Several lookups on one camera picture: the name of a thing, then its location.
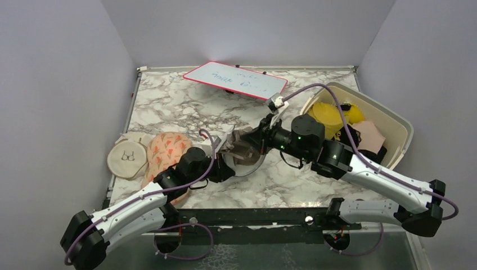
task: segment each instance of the white wall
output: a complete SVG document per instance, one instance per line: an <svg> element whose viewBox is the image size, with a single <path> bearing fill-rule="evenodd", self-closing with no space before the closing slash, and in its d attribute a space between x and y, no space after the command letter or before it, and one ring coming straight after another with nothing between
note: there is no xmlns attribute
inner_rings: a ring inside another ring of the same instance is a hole
<svg viewBox="0 0 477 270"><path fill-rule="evenodd" d="M135 63L359 65L394 0L102 0Z"/></svg>
<svg viewBox="0 0 477 270"><path fill-rule="evenodd" d="M135 67L99 0L1 2L0 269L71 269L60 239L104 198Z"/></svg>
<svg viewBox="0 0 477 270"><path fill-rule="evenodd" d="M475 0L396 0L358 69L362 91L415 128L397 171L444 181L461 207L424 239L434 270L477 267L476 14Z"/></svg>

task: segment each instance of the white marble surface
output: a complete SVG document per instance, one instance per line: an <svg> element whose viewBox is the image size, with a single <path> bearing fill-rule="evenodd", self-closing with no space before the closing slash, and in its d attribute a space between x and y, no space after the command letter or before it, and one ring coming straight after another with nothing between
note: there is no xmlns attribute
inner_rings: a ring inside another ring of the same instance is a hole
<svg viewBox="0 0 477 270"><path fill-rule="evenodd" d="M269 111L264 101L229 94L217 88L182 78L185 72L146 72L142 74L129 131L153 135L175 131L187 134L198 142L199 128L212 134L236 125L238 128L258 125ZM289 84L284 96L311 83L339 82L357 89L351 70L290 70L269 71L285 78ZM283 119L289 128L305 101L318 89L304 92L290 100L290 108ZM140 189L142 178L128 181L117 179L111 205ZM278 151L271 151L263 165L252 175L230 178L223 183L209 183L202 190L194 190L183 208L267 208L328 206L333 197L380 200L383 197L365 188L316 175L305 165L302 170L287 166Z"/></svg>

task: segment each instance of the screw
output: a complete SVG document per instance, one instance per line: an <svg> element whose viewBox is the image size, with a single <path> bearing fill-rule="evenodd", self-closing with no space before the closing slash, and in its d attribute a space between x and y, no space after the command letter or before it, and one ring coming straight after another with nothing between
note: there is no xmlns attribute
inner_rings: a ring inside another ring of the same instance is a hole
<svg viewBox="0 0 477 270"><path fill-rule="evenodd" d="M308 225L313 224L313 217L311 217L310 215L308 215L308 216L305 218L305 222L306 222Z"/></svg>
<svg viewBox="0 0 477 270"><path fill-rule="evenodd" d="M195 217L192 217L191 219L189 219L189 223L197 223L197 219Z"/></svg>

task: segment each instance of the plastic bin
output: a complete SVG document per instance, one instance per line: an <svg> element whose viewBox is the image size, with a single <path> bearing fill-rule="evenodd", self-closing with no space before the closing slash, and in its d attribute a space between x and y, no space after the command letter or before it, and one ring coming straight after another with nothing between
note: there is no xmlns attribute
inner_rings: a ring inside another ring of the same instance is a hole
<svg viewBox="0 0 477 270"><path fill-rule="evenodd" d="M388 149L381 165L391 170L394 169L406 153L414 135L411 123L365 94L340 83L332 82L327 85L336 94L341 104L350 103L357 105L366 120L371 120L375 123L379 132L386 138L384 147ZM308 99L303 108L301 108L300 114L306 114L315 102L335 104L330 93L326 89L321 88L313 97Z"/></svg>

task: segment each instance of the yellow cloth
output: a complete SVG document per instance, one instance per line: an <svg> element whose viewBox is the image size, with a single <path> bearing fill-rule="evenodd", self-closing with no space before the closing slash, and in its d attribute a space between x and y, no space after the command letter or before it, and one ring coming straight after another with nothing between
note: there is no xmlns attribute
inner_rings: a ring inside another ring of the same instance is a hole
<svg viewBox="0 0 477 270"><path fill-rule="evenodd" d="M365 116L361 110L355 104L350 104L351 108L348 111L343 111L343 114L347 116L347 120L350 124L356 124L365 120Z"/></svg>
<svg viewBox="0 0 477 270"><path fill-rule="evenodd" d="M343 127L338 108L331 104L316 102L310 108L308 114L317 122L325 125L325 138L329 140Z"/></svg>

